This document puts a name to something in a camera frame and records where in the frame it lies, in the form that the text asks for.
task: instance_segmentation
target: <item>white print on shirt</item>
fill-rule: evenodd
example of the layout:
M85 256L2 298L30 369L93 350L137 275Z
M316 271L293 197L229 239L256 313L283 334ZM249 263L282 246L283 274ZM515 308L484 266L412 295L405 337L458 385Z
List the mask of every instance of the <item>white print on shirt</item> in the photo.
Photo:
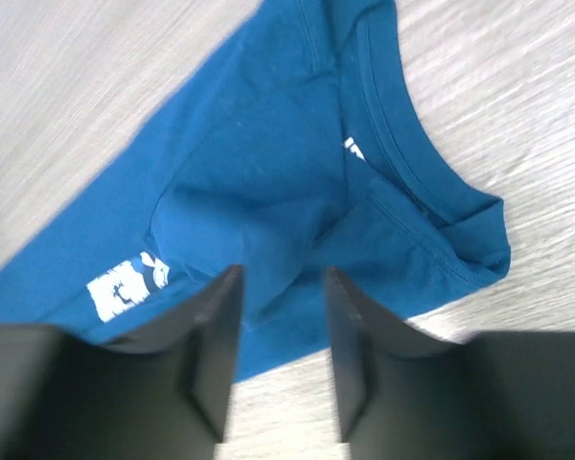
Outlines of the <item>white print on shirt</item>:
M111 268L87 284L96 312L106 323L140 305L168 283L170 269L147 252Z
M348 149L351 153L357 156L360 160L366 161L360 147L357 146L356 142L354 141L353 137L350 137L343 143L343 147Z

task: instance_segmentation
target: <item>garment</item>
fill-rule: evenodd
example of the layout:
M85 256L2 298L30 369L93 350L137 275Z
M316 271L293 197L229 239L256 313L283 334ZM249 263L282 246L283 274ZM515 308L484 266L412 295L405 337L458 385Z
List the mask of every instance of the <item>garment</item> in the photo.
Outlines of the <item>garment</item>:
M245 267L238 380L328 345L323 270L400 317L504 277L503 202L443 161L389 0L266 0L0 271L0 322L105 343Z

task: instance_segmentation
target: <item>white printed graphic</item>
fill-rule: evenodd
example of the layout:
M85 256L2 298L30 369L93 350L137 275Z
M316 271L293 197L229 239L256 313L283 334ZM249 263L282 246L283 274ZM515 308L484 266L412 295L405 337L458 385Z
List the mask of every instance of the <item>white printed graphic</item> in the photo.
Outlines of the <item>white printed graphic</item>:
M170 269L147 252L111 268L88 283L96 312L103 322L143 303L168 283Z
M360 147L357 146L356 142L354 141L353 137L350 137L343 143L343 147L348 149L351 153L357 156L360 160L366 161Z

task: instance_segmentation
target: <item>blue shirt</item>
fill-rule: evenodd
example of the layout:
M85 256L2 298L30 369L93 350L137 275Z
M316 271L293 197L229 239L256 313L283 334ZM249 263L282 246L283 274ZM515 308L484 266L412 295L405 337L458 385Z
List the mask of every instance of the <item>blue shirt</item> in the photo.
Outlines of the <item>blue shirt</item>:
M0 322L93 343L245 266L242 380L328 345L329 265L401 317L507 274L501 199L427 138L389 0L266 0L0 271Z

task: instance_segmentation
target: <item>blue fabric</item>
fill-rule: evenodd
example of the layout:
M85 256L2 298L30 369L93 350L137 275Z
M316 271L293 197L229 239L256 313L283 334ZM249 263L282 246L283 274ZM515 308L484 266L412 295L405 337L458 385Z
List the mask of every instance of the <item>blue fabric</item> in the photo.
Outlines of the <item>blue fabric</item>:
M337 265L401 317L503 278L501 199L443 161L384 0L266 0L0 271L0 322L94 343L245 265L238 380L328 345Z

